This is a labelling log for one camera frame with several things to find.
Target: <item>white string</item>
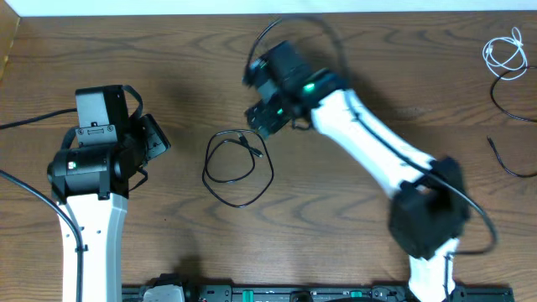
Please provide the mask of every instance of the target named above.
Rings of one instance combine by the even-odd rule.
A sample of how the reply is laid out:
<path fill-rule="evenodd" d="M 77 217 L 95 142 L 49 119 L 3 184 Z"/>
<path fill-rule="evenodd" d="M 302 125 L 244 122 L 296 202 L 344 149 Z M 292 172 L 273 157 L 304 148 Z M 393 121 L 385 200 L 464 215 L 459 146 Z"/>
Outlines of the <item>white string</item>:
<path fill-rule="evenodd" d="M 488 69 L 495 75 L 500 76 L 496 73 L 496 71 L 493 70 L 493 67 L 502 67 L 506 70 L 519 70 L 523 67 L 528 67 L 528 60 L 526 59 L 526 54 L 524 53 L 524 50 L 522 49 L 522 34 L 520 33 L 519 29 L 516 27 L 513 27 L 511 29 L 511 34 L 513 35 L 513 38 L 511 37 L 500 37 L 500 38 L 494 38 L 488 41 L 485 44 L 485 47 L 483 47 L 483 59 L 485 62 L 487 62 Z M 505 60 L 503 63 L 498 62 L 494 56 L 493 56 L 493 43 L 496 41 L 503 41 L 509 44 L 512 44 L 516 46 L 517 50 L 514 52 L 513 55 L 507 60 Z M 520 54 L 522 56 L 522 64 L 519 67 L 513 68 L 507 66 L 507 63 L 509 63 L 516 55 Z M 524 73 L 526 73 L 528 69 L 524 69 L 519 75 L 513 76 L 513 77 L 502 77 L 502 80 L 511 81 L 514 79 L 519 78 Z"/>

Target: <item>white backdrop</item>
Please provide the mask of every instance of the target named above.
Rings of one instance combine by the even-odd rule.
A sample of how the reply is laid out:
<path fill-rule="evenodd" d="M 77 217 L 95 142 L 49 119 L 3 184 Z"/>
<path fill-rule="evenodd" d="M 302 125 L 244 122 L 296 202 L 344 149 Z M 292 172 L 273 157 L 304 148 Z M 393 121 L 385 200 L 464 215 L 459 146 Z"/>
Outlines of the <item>white backdrop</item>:
<path fill-rule="evenodd" d="M 537 0 L 7 0 L 21 17 L 537 10 Z"/>

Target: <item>wooden table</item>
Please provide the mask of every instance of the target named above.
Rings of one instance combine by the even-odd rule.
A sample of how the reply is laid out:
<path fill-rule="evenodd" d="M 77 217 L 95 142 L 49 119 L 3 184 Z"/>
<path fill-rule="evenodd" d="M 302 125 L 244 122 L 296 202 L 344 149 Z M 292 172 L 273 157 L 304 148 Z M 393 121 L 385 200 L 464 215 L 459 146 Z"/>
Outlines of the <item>wooden table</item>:
<path fill-rule="evenodd" d="M 248 208 L 222 205 L 201 183 L 209 137 L 245 127 L 243 112 L 258 99 L 242 86 L 242 71 L 253 39 L 271 19 L 22 20 L 0 87 L 0 123 L 73 107 L 77 88 L 130 84 L 172 143 L 148 166 L 149 182 L 131 194 L 123 232 L 124 284 L 172 272 L 237 284 L 408 279 L 407 256 L 388 233 L 387 198 L 328 138 L 288 128 L 271 137 L 274 183 Z M 481 57 L 489 39 L 509 36 L 518 26 L 529 61 L 537 60 L 537 13 L 362 13 L 326 19 L 344 37 L 353 86 L 366 105 L 414 146 L 457 159 L 469 193 L 498 227 L 499 248 L 486 257 L 457 258 L 456 280 L 510 285 L 518 301 L 537 299 L 537 179 L 506 174 L 486 140 L 487 135 L 495 139 L 509 167 L 532 172 L 537 127 L 494 107 L 488 95 L 494 76 Z M 265 49 L 281 39 L 293 40 L 314 67 L 337 70 L 319 29 L 290 23 L 269 35 Z M 531 71 L 500 83 L 498 99 L 507 109 L 537 117 L 536 79 Z M 77 117 L 71 113 L 2 131 L 0 167 L 49 194 L 47 164 L 73 125 Z M 240 155 L 232 147 L 228 151 Z M 220 175 L 248 168 L 238 156 L 221 159 L 214 164 Z M 255 194 L 267 178 L 266 163 L 259 165 L 255 177 L 219 188 L 222 194 L 243 200 Z M 58 218 L 4 180 L 0 189 L 0 300 L 60 300 Z M 480 247 L 487 240 L 481 220 L 474 218 L 462 247 Z"/>

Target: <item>cable plug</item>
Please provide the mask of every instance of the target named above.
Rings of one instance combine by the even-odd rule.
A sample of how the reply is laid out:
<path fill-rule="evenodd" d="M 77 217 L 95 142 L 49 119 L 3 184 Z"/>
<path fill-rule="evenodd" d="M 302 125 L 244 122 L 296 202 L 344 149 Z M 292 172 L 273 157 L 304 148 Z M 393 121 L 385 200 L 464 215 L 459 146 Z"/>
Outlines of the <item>cable plug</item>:
<path fill-rule="evenodd" d="M 259 151 L 254 147 L 250 147 L 250 145 L 248 144 L 248 140 L 244 135 L 242 135 L 242 133 L 238 134 L 238 140 L 241 141 L 241 145 L 244 146 L 244 148 L 247 148 L 253 155 L 259 158 L 263 157 L 263 152 Z"/>

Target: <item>green light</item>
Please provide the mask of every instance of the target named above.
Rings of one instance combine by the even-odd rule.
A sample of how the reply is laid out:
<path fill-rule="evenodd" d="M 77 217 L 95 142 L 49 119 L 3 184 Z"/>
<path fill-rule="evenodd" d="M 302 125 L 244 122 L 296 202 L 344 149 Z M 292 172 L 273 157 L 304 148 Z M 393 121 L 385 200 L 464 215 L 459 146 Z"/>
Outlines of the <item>green light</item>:
<path fill-rule="evenodd" d="M 310 92 L 310 91 L 312 91 L 314 89 L 315 89 L 315 84 L 314 83 L 310 83 L 310 84 L 307 84 L 306 86 L 304 86 L 304 90 L 306 92 Z"/>

